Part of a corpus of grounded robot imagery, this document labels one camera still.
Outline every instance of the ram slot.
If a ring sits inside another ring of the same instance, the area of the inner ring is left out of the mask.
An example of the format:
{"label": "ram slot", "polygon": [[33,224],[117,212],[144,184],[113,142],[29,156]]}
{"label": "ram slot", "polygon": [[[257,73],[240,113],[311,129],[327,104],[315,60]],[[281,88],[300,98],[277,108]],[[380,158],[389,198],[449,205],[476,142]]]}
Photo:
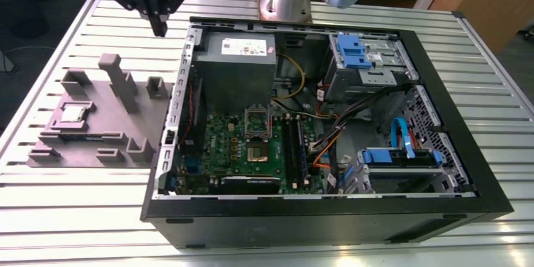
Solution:
{"label": "ram slot", "polygon": [[285,184],[288,188],[297,188],[297,156],[293,144],[292,120],[285,116],[281,121],[283,158],[285,162]]}
{"label": "ram slot", "polygon": [[301,123],[300,118],[296,119],[296,130],[297,130],[297,139],[299,139],[299,183],[303,185],[309,184],[308,181],[308,164],[305,162],[305,145],[304,145],[304,134],[301,132]]}

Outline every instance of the aluminum table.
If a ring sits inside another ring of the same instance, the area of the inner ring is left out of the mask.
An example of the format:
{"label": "aluminum table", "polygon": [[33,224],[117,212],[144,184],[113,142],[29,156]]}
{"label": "aluminum table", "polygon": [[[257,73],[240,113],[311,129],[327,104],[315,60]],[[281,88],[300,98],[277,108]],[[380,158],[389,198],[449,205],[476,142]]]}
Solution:
{"label": "aluminum table", "polygon": [[136,81],[173,82],[189,16],[256,19],[255,0],[185,0],[166,38],[113,0],[86,0],[0,139],[0,264],[38,266],[527,266],[534,261],[534,110],[471,26],[449,12],[312,4],[315,23],[413,30],[515,212],[419,244],[177,251],[141,223],[146,169],[25,165],[66,70],[92,80],[117,53]]}

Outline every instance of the power supply label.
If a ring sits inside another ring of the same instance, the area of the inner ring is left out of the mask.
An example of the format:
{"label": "power supply label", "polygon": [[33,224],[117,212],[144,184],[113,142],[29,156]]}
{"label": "power supply label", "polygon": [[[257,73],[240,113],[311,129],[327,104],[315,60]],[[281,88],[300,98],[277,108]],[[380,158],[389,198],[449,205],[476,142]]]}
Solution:
{"label": "power supply label", "polygon": [[224,39],[221,54],[233,56],[267,56],[267,41],[251,39]]}

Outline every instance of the green motherboard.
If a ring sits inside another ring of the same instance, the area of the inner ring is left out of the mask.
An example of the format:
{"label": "green motherboard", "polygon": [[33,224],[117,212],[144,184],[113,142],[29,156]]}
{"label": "green motherboard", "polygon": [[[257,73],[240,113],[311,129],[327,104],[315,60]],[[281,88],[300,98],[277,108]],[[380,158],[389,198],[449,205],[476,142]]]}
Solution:
{"label": "green motherboard", "polygon": [[[288,143],[293,141],[284,136],[289,134],[285,125],[289,124],[289,119],[295,124],[296,119],[299,121],[299,129],[293,129],[293,134],[296,130],[300,131],[301,150],[305,150],[304,153],[297,153],[296,166],[285,164]],[[265,129],[269,131],[268,139],[251,138],[245,134]],[[315,139],[313,120],[305,116],[283,115],[261,119],[260,114],[251,114],[245,128],[244,114],[209,114],[203,155],[196,161],[199,168],[195,170],[196,174],[185,177],[189,193],[209,194],[208,185],[216,178],[245,176],[279,179],[277,194],[321,194],[324,177],[319,171],[308,173],[311,165],[305,160],[308,145]],[[299,173],[304,168],[308,169],[304,171],[305,181],[292,183],[287,173]]]}

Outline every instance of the sticker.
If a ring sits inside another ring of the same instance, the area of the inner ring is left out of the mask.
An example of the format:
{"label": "sticker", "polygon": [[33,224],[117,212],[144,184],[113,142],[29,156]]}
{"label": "sticker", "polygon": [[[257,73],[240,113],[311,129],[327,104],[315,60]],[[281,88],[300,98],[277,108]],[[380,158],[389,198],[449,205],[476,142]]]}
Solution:
{"label": "sticker", "polygon": [[221,54],[233,56],[267,56],[267,41],[227,38],[223,40]]}
{"label": "sticker", "polygon": [[377,61],[381,60],[381,57],[380,57],[379,54],[367,54],[367,58],[368,58],[368,59],[375,59],[375,60],[377,60]]}
{"label": "sticker", "polygon": [[323,90],[316,91],[316,100],[324,101],[324,91]]}
{"label": "sticker", "polygon": [[335,177],[333,177],[333,175],[331,173],[328,173],[328,177],[325,178],[325,180],[329,182],[332,187],[335,187],[336,180],[335,180]]}

